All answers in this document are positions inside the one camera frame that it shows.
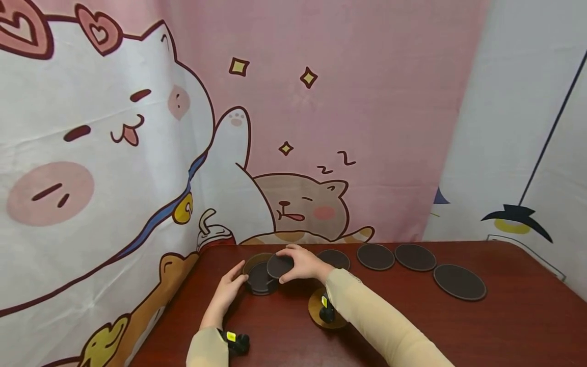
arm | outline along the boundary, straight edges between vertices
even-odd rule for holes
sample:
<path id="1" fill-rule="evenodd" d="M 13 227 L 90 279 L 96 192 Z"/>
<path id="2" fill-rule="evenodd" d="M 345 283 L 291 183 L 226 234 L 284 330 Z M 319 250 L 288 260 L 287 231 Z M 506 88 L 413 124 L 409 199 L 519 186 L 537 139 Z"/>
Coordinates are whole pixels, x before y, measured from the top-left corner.
<path id="1" fill-rule="evenodd" d="M 280 283 L 316 278 L 326 286 L 332 305 L 393 367 L 454 367 L 398 310 L 346 270 L 334 269 L 310 251 L 288 245 L 278 255 L 293 258 L 293 269 Z"/>
<path id="2" fill-rule="evenodd" d="M 248 275 L 236 277 L 244 264 L 245 261 L 241 261 L 220 279 L 216 293 L 202 317 L 200 330 L 191 340 L 186 367 L 228 367 L 228 344 L 218 329 L 222 330 L 222 320 L 228 307 L 239 288 L 247 281 Z"/>

hand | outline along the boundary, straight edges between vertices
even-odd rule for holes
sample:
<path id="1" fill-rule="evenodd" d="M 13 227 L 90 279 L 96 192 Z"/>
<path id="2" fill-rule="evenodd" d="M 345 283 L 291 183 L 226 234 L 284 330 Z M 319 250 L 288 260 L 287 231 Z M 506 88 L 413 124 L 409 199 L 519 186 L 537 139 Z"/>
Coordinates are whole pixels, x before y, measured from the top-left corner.
<path id="1" fill-rule="evenodd" d="M 241 286 L 249 278 L 248 275 L 244 274 L 241 274 L 237 277 L 237 274 L 241 272 L 244 264 L 245 261 L 242 260 L 237 264 L 237 266 L 230 269 L 228 273 L 220 278 L 220 283 L 218 283 L 216 293 L 214 293 L 212 301 L 210 301 L 208 309 L 204 313 L 204 317 L 202 317 L 200 330 L 209 328 L 211 326 L 217 329 L 222 329 L 222 320 L 228 311 L 228 307 L 230 307 L 234 301 L 234 298 L 236 298 L 239 288 L 241 288 Z"/>
<path id="2" fill-rule="evenodd" d="M 294 279 L 316 278 L 322 284 L 326 284 L 326 279 L 331 271 L 334 270 L 332 265 L 325 263 L 312 254 L 310 251 L 296 244 L 289 244 L 277 256 L 287 255 L 293 258 L 293 269 L 284 274 L 279 282 L 287 283 Z"/>

dark brown coaster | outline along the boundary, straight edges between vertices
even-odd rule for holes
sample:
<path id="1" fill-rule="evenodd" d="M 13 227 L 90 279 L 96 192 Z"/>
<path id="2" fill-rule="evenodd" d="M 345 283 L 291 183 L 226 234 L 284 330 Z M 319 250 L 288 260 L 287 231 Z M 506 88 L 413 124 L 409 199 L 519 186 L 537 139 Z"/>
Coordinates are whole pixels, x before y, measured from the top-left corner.
<path id="1" fill-rule="evenodd" d="M 415 271 L 430 271 L 436 266 L 436 257 L 430 250 L 417 244 L 402 244 L 395 250 L 396 260 Z"/>
<path id="2" fill-rule="evenodd" d="M 465 301 L 479 301 L 487 294 L 483 280 L 458 265 L 437 266 L 434 269 L 434 280 L 443 291 Z"/>
<path id="3" fill-rule="evenodd" d="M 396 262 L 393 252 L 383 245 L 374 243 L 359 247 L 357 259 L 366 268 L 377 271 L 387 270 Z"/>
<path id="4" fill-rule="evenodd" d="M 294 259 L 289 256 L 273 256 L 267 262 L 267 273 L 273 279 L 279 279 L 282 275 L 294 268 Z"/>
<path id="5" fill-rule="evenodd" d="M 324 250 L 318 254 L 318 258 L 337 269 L 350 269 L 350 259 L 345 253 L 338 250 Z"/>
<path id="6" fill-rule="evenodd" d="M 272 254 L 262 253 L 251 257 L 242 269 L 243 274 L 249 278 L 245 287 L 254 295 L 268 295 L 277 290 L 277 280 L 267 273 L 267 262 Z"/>

cat tongue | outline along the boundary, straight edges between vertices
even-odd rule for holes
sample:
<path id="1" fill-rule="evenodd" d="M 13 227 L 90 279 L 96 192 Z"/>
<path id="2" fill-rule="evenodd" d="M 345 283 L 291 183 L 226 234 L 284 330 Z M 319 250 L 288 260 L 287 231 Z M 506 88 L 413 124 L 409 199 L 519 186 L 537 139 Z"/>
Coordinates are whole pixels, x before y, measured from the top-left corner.
<path id="1" fill-rule="evenodd" d="M 134 131 L 134 128 L 125 126 L 123 128 L 123 130 L 124 131 L 123 131 L 122 135 L 124 136 L 124 138 L 126 139 L 126 141 L 130 145 L 132 145 L 132 146 L 139 145 L 139 136 L 137 135 L 137 132 Z"/>
<path id="2" fill-rule="evenodd" d="M 306 218 L 302 214 L 286 214 L 285 216 L 298 222 L 301 222 Z"/>

heart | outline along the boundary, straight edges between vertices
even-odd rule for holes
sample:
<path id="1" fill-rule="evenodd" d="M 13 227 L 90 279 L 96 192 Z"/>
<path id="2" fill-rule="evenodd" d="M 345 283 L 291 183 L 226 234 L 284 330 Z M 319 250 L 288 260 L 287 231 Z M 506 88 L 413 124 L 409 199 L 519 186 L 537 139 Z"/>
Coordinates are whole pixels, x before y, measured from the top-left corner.
<path id="1" fill-rule="evenodd" d="M 96 38 L 99 44 L 103 44 L 108 40 L 108 35 L 106 34 L 106 30 L 102 27 L 97 28 L 94 24 L 90 25 L 90 29 L 92 30 L 92 34 Z"/>
<path id="2" fill-rule="evenodd" d="M 0 0 L 0 49 L 34 59 L 53 55 L 49 24 L 31 0 Z"/>
<path id="3" fill-rule="evenodd" d="M 76 4 L 75 14 L 86 37 L 100 55 L 106 56 L 118 49 L 122 43 L 123 32 L 114 19 L 103 12 L 92 14 L 82 4 Z"/>

